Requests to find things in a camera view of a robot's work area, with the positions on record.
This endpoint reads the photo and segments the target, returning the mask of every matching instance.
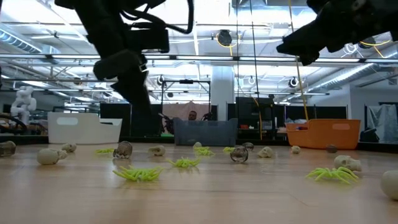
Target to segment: humanoid robot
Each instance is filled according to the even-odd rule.
[[[29,124],[30,111],[36,110],[36,99],[32,97],[33,87],[22,86],[17,91],[17,98],[11,105],[11,116],[21,115],[21,121]]]

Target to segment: orange storage container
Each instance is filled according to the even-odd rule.
[[[286,124],[286,131],[291,146],[326,149],[332,144],[352,150],[358,144],[360,124],[356,119],[311,119],[305,124]]]

